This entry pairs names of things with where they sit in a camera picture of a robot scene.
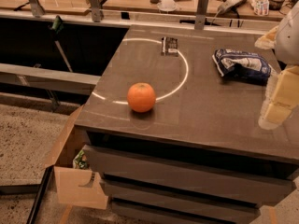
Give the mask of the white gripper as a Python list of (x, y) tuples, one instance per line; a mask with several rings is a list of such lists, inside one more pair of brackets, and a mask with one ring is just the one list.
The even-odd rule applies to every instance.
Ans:
[(259, 49), (273, 49), (279, 61), (287, 65), (279, 74), (268, 78), (265, 100), (258, 124), (262, 129), (274, 130), (299, 106), (299, 2), (275, 26), (255, 42)]

